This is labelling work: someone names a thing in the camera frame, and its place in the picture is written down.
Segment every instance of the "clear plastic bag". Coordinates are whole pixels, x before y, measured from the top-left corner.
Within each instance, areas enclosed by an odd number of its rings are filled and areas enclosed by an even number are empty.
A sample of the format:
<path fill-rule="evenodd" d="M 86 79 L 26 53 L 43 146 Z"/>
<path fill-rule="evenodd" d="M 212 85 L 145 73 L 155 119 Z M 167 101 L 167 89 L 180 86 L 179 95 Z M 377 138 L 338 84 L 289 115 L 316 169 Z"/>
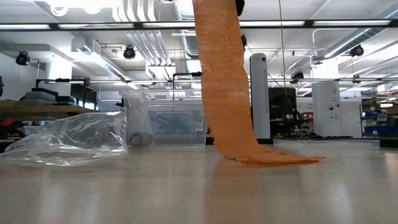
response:
<path fill-rule="evenodd" d="M 38 134 L 8 146 L 0 163 L 78 167 L 127 154 L 123 112 L 86 113 L 42 126 Z"/>
<path fill-rule="evenodd" d="M 148 100 L 143 93 L 121 91 L 127 115 L 127 144 L 131 146 L 151 146 L 154 132 L 150 125 Z"/>

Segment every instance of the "table surface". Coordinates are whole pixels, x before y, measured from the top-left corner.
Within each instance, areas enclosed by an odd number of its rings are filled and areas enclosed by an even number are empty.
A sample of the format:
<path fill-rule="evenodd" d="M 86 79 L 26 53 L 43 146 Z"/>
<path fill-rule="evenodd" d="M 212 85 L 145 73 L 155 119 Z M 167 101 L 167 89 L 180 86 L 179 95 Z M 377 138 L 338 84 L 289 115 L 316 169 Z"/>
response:
<path fill-rule="evenodd" d="M 259 167 L 159 147 L 86 168 L 0 166 L 0 223 L 397 223 L 398 151 L 298 152 L 326 159 Z"/>

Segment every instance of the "white column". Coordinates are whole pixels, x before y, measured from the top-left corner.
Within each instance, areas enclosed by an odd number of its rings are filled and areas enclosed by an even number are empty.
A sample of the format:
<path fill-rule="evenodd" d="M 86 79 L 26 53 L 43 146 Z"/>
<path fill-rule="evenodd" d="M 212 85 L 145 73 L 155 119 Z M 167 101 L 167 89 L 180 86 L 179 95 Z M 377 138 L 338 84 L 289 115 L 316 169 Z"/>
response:
<path fill-rule="evenodd" d="M 324 61 L 312 69 L 314 78 L 338 78 L 335 59 Z M 343 135 L 339 82 L 318 82 L 312 85 L 315 132 L 323 137 Z"/>
<path fill-rule="evenodd" d="M 72 78 L 72 63 L 66 60 L 56 60 L 46 64 L 45 68 L 46 79 L 55 80 L 58 78 Z M 46 88 L 56 91 L 60 96 L 70 96 L 69 84 L 51 84 L 46 85 Z"/>
<path fill-rule="evenodd" d="M 271 137 L 267 60 L 265 54 L 250 57 L 251 102 L 254 135 L 257 139 Z"/>

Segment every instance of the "orange fabric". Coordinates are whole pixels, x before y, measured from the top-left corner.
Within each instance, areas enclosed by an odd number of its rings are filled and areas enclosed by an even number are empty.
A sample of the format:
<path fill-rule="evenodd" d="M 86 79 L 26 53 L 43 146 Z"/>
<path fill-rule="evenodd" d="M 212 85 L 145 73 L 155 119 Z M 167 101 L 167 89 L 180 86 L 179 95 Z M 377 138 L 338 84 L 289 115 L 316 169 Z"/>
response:
<path fill-rule="evenodd" d="M 252 130 L 248 76 L 235 0 L 193 0 L 205 118 L 221 155 L 248 163 L 293 164 L 323 157 L 296 156 L 261 146 Z"/>

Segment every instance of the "ceiling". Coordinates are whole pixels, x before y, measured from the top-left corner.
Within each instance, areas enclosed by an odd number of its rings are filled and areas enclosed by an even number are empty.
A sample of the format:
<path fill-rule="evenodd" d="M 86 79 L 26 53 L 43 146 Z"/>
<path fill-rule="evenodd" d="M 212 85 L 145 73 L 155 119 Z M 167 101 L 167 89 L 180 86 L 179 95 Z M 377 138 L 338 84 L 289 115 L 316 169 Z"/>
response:
<path fill-rule="evenodd" d="M 383 12 L 396 8 L 396 0 L 283 0 L 283 19 L 381 19 Z M 161 3 L 155 0 L 155 16 L 160 21 L 176 20 L 174 5 Z M 280 19 L 279 2 L 277 0 L 246 0 L 246 5 L 241 20 L 269 20 Z M 70 9 L 65 16 L 55 17 L 50 12 L 46 2 L 29 2 L 28 0 L 2 0 L 0 1 L 0 21 L 2 23 L 28 23 L 28 22 L 114 22 L 111 9 L 103 9 L 95 15 L 86 13 L 83 9 Z M 300 55 L 311 55 L 312 49 L 325 50 L 338 43 L 355 30 L 319 30 L 315 33 L 315 45 L 313 43 L 312 30 L 294 29 L 283 30 L 285 51 L 282 52 L 282 35 L 279 29 L 246 29 L 242 34 L 246 35 L 248 47 L 245 52 L 245 69 L 249 71 L 249 57 L 252 52 L 262 52 L 267 55 L 268 72 L 274 78 L 280 77 L 287 68 L 302 58 Z M 181 37 L 173 36 L 179 30 L 161 31 L 164 44 L 169 51 L 172 60 L 184 58 Z M 90 76 L 92 79 L 106 76 L 107 72 L 96 64 L 79 61 L 71 52 L 72 39 L 83 35 L 87 39 L 97 40 L 102 48 L 103 56 L 112 60 L 123 70 L 145 70 L 146 61 L 138 53 L 133 60 L 125 60 L 123 51 L 126 45 L 131 44 L 127 35 L 122 31 L 112 32 L 0 32 L 1 45 L 15 44 L 48 44 L 63 52 L 78 69 L 74 69 L 74 76 Z M 341 77 L 352 76 L 352 73 L 364 70 L 363 73 L 372 71 L 385 64 L 398 62 L 391 59 L 396 56 L 398 45 L 395 43 L 398 29 L 388 29 L 379 35 L 362 43 L 365 54 L 360 58 L 339 57 L 339 73 Z M 302 70 L 306 77 L 310 76 L 311 67 L 308 58 L 303 58 L 298 69 Z M 398 77 L 398 63 L 392 63 L 383 69 L 370 74 L 371 77 Z M 375 87 L 380 82 L 373 82 L 362 87 Z"/>

